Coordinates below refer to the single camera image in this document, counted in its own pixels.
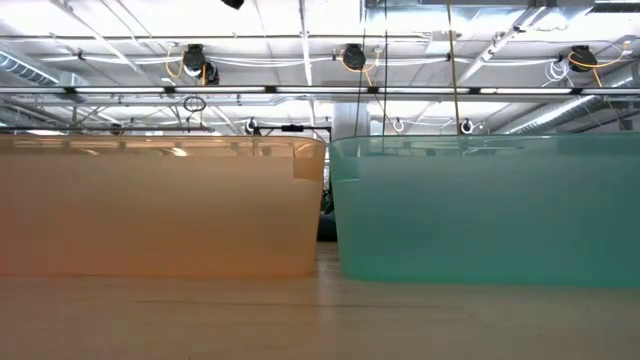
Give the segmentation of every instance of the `wooden table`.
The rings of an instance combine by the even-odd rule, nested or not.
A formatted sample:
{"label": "wooden table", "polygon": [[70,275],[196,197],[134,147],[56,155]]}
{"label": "wooden table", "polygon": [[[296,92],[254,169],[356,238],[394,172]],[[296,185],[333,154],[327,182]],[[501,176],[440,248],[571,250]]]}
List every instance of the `wooden table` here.
{"label": "wooden table", "polygon": [[640,359],[640,290],[0,278],[0,359]]}

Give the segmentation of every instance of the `pipe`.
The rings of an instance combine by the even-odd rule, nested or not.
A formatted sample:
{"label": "pipe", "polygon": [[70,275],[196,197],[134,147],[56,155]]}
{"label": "pipe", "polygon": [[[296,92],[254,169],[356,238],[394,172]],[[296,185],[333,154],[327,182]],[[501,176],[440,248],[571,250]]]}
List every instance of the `pipe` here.
{"label": "pipe", "polygon": [[[187,131],[187,127],[34,127],[34,126],[3,126],[0,127],[0,132],[2,131],[38,131],[38,130],[48,130],[48,131],[71,131],[71,132],[84,132],[84,131],[117,131],[117,132],[125,132],[125,131],[179,131],[185,132]],[[210,129],[200,128],[200,127],[192,127],[189,130],[191,131],[208,131]]]}
{"label": "pipe", "polygon": [[[132,38],[130,36],[103,36],[104,40],[110,43],[131,43]],[[360,42],[362,41],[362,34],[360,35],[308,35],[310,40],[324,40],[327,42]],[[269,41],[291,41],[299,40],[300,35],[219,35],[219,36],[135,36],[136,41],[140,43],[200,43],[206,41],[222,41],[222,40],[264,40]],[[93,41],[95,37],[91,36],[43,36],[43,35],[3,35],[0,36],[2,42],[78,42],[78,41]],[[367,35],[367,42],[371,41],[384,41],[384,35]],[[389,35],[389,42],[421,42],[428,43],[429,38],[423,34],[415,35]]]}
{"label": "pipe", "polygon": [[[482,66],[484,66],[491,58],[500,51],[507,43],[518,35],[516,30],[521,24],[528,23],[534,18],[540,9],[533,7],[527,8],[518,18],[513,22],[509,31],[507,31],[497,42],[491,42],[475,59],[471,62],[465,71],[457,78],[457,85],[461,85],[463,82],[469,80],[469,78],[475,74]],[[416,118],[415,122],[420,122],[423,117],[429,112],[429,108],[433,103],[429,102],[425,105],[420,115]]]}
{"label": "pipe", "polygon": [[0,70],[19,76],[24,80],[44,86],[58,84],[58,79],[48,75],[44,71],[30,66],[27,62],[0,50]]}
{"label": "pipe", "polygon": [[[604,78],[604,87],[640,86],[640,61],[636,61]],[[496,134],[539,134],[582,116],[602,110],[607,102],[601,96],[589,95],[560,104],[545,105],[494,131]]]}
{"label": "pipe", "polygon": [[[307,79],[307,85],[313,86],[313,78],[311,75],[311,56],[309,54],[309,34],[307,33],[307,21],[305,19],[305,14],[307,8],[305,6],[305,0],[299,1],[300,5],[300,26],[302,29],[302,57],[304,58],[304,75]],[[316,111],[313,105],[313,100],[309,100],[309,120],[311,121],[311,126],[315,126],[316,121]]]}
{"label": "pipe", "polygon": [[14,124],[20,126],[34,126],[34,127],[50,127],[45,120],[35,117],[18,107],[4,108],[0,107],[0,120],[5,124]]}
{"label": "pipe", "polygon": [[106,47],[115,56],[117,56],[122,61],[124,61],[127,65],[129,65],[129,67],[131,67],[135,72],[142,74],[144,77],[147,78],[147,80],[151,81],[152,83],[155,83],[155,81],[151,80],[149,76],[144,71],[142,71],[142,69],[138,65],[134,64],[131,60],[129,60],[126,56],[124,56],[123,53],[121,53],[118,49],[113,47],[113,45],[111,45],[102,35],[100,35],[100,33],[98,33],[95,29],[93,29],[91,25],[87,24],[84,20],[82,20],[82,18],[76,15],[70,7],[65,6],[64,4],[58,2],[57,0],[49,0],[49,1],[53,5],[55,5],[58,9],[60,9],[62,12],[69,15],[71,18],[73,18],[82,26],[84,26],[87,30],[89,30],[89,32],[93,34],[94,39],[102,43],[104,47]]}
{"label": "pipe", "polygon": [[209,109],[211,109],[216,115],[218,115],[219,118],[224,120],[224,122],[227,123],[227,126],[231,129],[231,131],[233,131],[234,134],[240,135],[238,129],[233,125],[233,121],[231,121],[229,116],[227,116],[224,111],[220,110],[220,108],[217,106],[209,106]]}
{"label": "pipe", "polygon": [[24,104],[24,103],[20,102],[20,101],[15,101],[15,100],[9,99],[9,98],[4,97],[4,96],[0,97],[0,103],[5,103],[5,104],[9,104],[11,106],[20,108],[22,111],[25,111],[28,114],[33,115],[33,116],[38,116],[39,118],[41,118],[43,120],[55,121],[55,122],[58,122],[58,123],[61,123],[61,124],[69,124],[69,125],[71,124],[70,120],[67,120],[65,118],[50,114],[50,113],[48,113],[46,111],[37,109],[35,107],[31,107],[31,106],[29,106],[27,104]]}

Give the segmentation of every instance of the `ceiling light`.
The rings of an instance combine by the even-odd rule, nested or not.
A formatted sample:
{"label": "ceiling light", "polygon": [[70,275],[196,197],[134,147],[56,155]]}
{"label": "ceiling light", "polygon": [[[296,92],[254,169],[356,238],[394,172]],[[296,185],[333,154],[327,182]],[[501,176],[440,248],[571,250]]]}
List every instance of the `ceiling light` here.
{"label": "ceiling light", "polygon": [[77,93],[92,93],[92,94],[123,94],[123,93],[164,93],[164,88],[161,87],[81,87],[76,88]]}
{"label": "ceiling light", "polygon": [[238,93],[264,93],[264,86],[193,86],[177,87],[178,93],[217,93],[217,94],[238,94]]}
{"label": "ceiling light", "polygon": [[29,130],[27,131],[29,134],[40,135],[40,136],[48,136],[48,135],[64,135],[59,131],[51,131],[51,130]]}
{"label": "ceiling light", "polygon": [[640,89],[584,89],[585,95],[639,95]]}
{"label": "ceiling light", "polygon": [[244,0],[222,0],[222,2],[236,10],[240,9],[242,4],[244,4]]}
{"label": "ceiling light", "polygon": [[63,88],[59,87],[6,87],[0,88],[0,93],[3,94],[62,94]]}
{"label": "ceiling light", "polygon": [[362,89],[357,87],[306,87],[306,86],[298,86],[298,87],[289,87],[289,86],[279,86],[276,88],[279,93],[295,93],[295,94],[317,94],[317,93],[357,93],[359,90],[361,92],[366,92],[366,87]]}
{"label": "ceiling light", "polygon": [[549,95],[549,94],[569,94],[573,89],[546,89],[546,88],[486,88],[480,89],[481,94],[512,94],[512,95]]}
{"label": "ceiling light", "polygon": [[[469,88],[457,88],[457,93],[458,94],[467,94],[467,93],[469,93],[469,91],[470,91]],[[386,92],[387,94],[453,94],[454,93],[454,88],[440,88],[440,87],[433,87],[433,88],[412,88],[412,87],[398,88],[398,87],[394,87],[394,88],[380,88],[380,92],[382,92],[382,93]]]}

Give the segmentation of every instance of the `ceiling fixture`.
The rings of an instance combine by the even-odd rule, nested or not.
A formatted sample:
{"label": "ceiling fixture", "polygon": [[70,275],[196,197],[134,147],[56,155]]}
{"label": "ceiling fixture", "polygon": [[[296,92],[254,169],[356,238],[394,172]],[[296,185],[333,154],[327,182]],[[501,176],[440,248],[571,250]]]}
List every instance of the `ceiling fixture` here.
{"label": "ceiling fixture", "polygon": [[187,75],[202,79],[202,85],[218,85],[220,84],[218,68],[212,62],[207,61],[203,50],[202,44],[189,44],[182,57],[184,70]]}
{"label": "ceiling fixture", "polygon": [[473,123],[469,119],[465,119],[462,124],[460,124],[460,131],[463,134],[469,135],[473,132]]}
{"label": "ceiling fixture", "polygon": [[367,57],[362,52],[359,44],[347,44],[342,56],[344,65],[351,70],[360,71],[367,63]]}
{"label": "ceiling fixture", "polygon": [[598,59],[589,50],[589,45],[576,45],[571,47],[569,55],[569,67],[575,72],[589,72],[591,67],[598,65]]}
{"label": "ceiling fixture", "polygon": [[242,4],[244,4],[244,0],[222,0],[222,2],[236,10],[240,9]]}

